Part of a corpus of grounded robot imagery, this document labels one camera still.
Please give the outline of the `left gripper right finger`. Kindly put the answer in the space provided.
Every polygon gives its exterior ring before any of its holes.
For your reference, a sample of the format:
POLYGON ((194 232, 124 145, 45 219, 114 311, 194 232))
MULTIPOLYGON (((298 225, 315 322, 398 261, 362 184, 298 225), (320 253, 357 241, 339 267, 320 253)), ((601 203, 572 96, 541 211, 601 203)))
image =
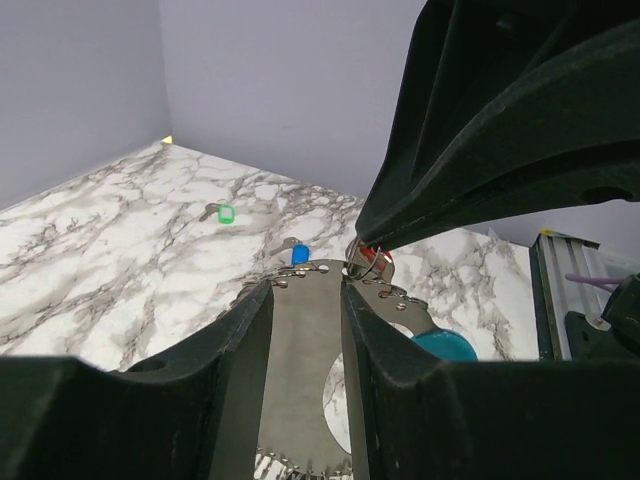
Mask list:
POLYGON ((635 479, 639 364, 450 362, 351 284, 341 337, 357 479, 635 479))

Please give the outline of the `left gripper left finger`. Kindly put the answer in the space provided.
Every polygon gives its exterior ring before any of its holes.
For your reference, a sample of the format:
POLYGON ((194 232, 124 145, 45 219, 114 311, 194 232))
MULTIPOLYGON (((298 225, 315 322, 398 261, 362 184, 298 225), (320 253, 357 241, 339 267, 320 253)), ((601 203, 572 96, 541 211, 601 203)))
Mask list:
POLYGON ((269 282, 124 372, 1 361, 5 479, 249 479, 272 333, 269 282))

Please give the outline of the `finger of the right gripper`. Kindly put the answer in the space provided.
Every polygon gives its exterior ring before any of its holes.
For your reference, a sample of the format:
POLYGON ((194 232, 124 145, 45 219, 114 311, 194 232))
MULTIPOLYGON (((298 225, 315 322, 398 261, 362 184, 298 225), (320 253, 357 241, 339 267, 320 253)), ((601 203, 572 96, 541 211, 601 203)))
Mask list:
POLYGON ((545 62, 480 110, 425 174, 386 173, 357 221, 392 250, 469 224, 639 197, 639 24, 545 62))
POLYGON ((635 1, 430 1, 361 235, 639 198, 635 1))

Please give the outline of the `blue silver carabiner keyring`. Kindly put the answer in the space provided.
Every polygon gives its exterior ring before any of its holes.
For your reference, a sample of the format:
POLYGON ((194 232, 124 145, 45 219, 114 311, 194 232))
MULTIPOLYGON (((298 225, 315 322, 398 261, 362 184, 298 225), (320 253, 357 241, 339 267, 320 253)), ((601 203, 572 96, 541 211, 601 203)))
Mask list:
POLYGON ((312 260, 265 274, 275 297, 258 437, 261 478, 365 479, 351 454, 342 360, 340 294, 353 284, 384 321, 428 352, 453 361, 477 354, 438 327, 426 301, 392 282, 390 258, 372 267, 312 260))

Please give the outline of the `red key tag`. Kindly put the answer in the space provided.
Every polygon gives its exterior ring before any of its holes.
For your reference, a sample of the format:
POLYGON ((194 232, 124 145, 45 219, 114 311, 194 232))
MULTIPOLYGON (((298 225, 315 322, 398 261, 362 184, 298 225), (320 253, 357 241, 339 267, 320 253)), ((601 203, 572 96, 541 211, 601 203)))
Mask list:
POLYGON ((390 283, 395 264, 391 254, 379 247, 367 246, 360 238, 353 239, 345 250, 347 274, 354 279, 367 276, 390 283))

